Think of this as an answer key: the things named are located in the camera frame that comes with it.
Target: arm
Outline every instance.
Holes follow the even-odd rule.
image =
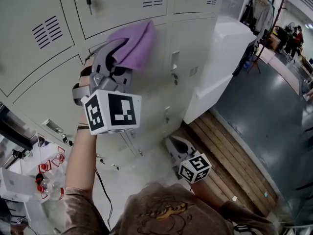
[[[224,219],[229,219],[237,225],[248,225],[264,235],[277,235],[273,224],[232,201],[224,202],[204,182],[200,180],[191,185],[194,194],[203,202],[216,210]]]
[[[84,114],[80,123],[86,122]],[[97,136],[92,136],[90,130],[77,131],[67,165],[66,187],[81,189],[90,199],[96,168],[96,140]]]
[[[201,199],[203,202],[208,204],[218,213],[221,212],[224,201],[220,199],[205,183],[204,180],[200,180],[194,184],[190,185],[194,194]]]

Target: clear plastic bottle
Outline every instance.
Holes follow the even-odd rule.
[[[244,63],[244,67],[243,67],[244,71],[249,69],[249,67],[251,66],[251,61],[252,61],[252,56],[248,56],[247,60]]]
[[[64,196],[64,188],[61,187],[59,182],[43,179],[37,188],[38,191],[45,193],[51,200],[61,200]]]

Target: white wall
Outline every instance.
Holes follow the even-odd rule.
[[[309,19],[313,21],[313,10],[309,8],[305,3],[301,0],[287,0],[296,6],[299,10],[301,10]]]
[[[311,57],[313,58],[313,30],[307,29],[305,24],[288,10],[282,11],[279,17],[279,21],[276,25],[284,27],[291,22],[294,22],[296,26],[299,25],[302,27],[302,34],[304,39],[302,54],[308,59]]]

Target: purple cloth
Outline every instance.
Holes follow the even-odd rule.
[[[115,65],[143,70],[156,36],[152,20],[126,26],[108,37],[108,42],[124,38],[127,43],[113,54]]]

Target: person in background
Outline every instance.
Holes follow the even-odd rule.
[[[170,187],[150,184],[128,198],[124,213],[109,231],[92,200],[97,136],[91,135],[87,126],[83,114],[68,160],[64,196],[66,223],[63,234],[278,234],[267,219],[232,201],[224,202],[203,180],[191,184],[194,194],[179,184]]]
[[[313,97],[313,89],[311,89],[308,93],[303,94],[303,97],[306,101],[309,101]]]
[[[289,37],[289,39],[287,41],[286,47],[284,49],[284,53],[287,55],[289,55],[291,50],[292,50],[292,46],[294,44],[293,40],[297,37],[297,31],[298,31],[298,28],[294,27],[293,28],[293,34]]]
[[[301,26],[298,25],[298,31],[299,33],[297,34],[297,36],[294,38],[294,44],[292,46],[292,50],[291,50],[291,57],[294,58],[295,52],[297,50],[298,47],[301,47],[303,44],[303,35],[302,35],[302,28]]]

